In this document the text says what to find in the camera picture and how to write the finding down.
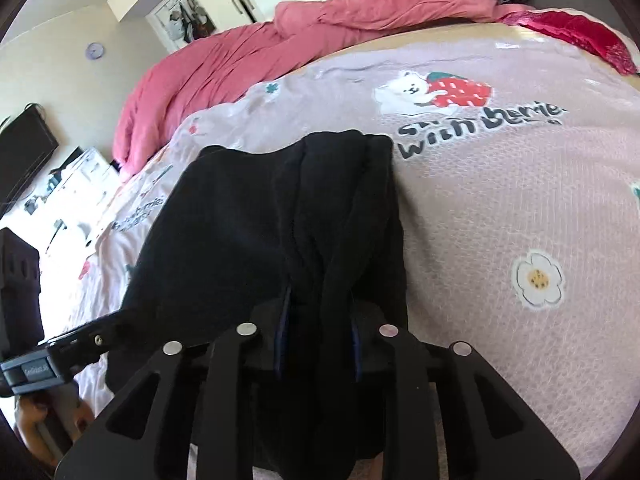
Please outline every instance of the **pink bedsheet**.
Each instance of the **pink bedsheet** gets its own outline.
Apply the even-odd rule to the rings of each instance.
[[[195,41],[149,70],[124,106],[113,156],[127,180],[169,142],[186,117],[236,101],[258,82],[279,78],[348,46],[440,18],[487,23],[527,9],[501,6],[496,0],[282,2],[273,22]]]

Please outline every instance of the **round metal bolt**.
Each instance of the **round metal bolt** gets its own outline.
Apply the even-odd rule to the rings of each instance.
[[[395,325],[383,325],[380,327],[380,335],[384,337],[396,337],[400,331]]]
[[[258,331],[258,327],[253,323],[242,323],[236,328],[236,332],[240,335],[253,335]]]
[[[162,347],[162,351],[167,355],[176,355],[182,352],[182,343],[179,341],[169,341]]]
[[[471,355],[473,349],[471,348],[471,345],[469,343],[458,341],[457,343],[455,343],[455,345],[453,345],[453,351],[458,355],[462,355],[462,357],[466,357],[468,355]]]

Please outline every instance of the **black garment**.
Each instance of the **black garment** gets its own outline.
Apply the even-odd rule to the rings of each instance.
[[[347,478],[363,453],[356,432],[374,416],[363,406],[382,417],[354,384],[350,304],[370,301],[407,326],[391,151],[388,137],[354,130],[261,155],[204,149],[140,253],[122,307],[146,310],[148,326],[110,353],[108,386],[166,341],[212,341],[290,286],[288,373],[258,393],[264,447],[286,480]]]

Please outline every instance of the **black monitor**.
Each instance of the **black monitor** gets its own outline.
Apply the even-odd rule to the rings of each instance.
[[[0,218],[49,161],[58,142],[38,107],[29,105],[0,132]]]

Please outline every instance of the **wardrobe handle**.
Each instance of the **wardrobe handle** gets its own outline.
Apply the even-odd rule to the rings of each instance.
[[[255,10],[254,4],[251,3],[251,0],[245,0],[245,1],[249,5],[249,7],[251,7],[251,10]]]
[[[242,12],[242,10],[240,10],[240,7],[238,7],[238,3],[236,2],[236,0],[231,0],[232,3],[234,4],[234,7],[236,8],[236,10],[240,13],[240,14],[244,14],[244,12]]]

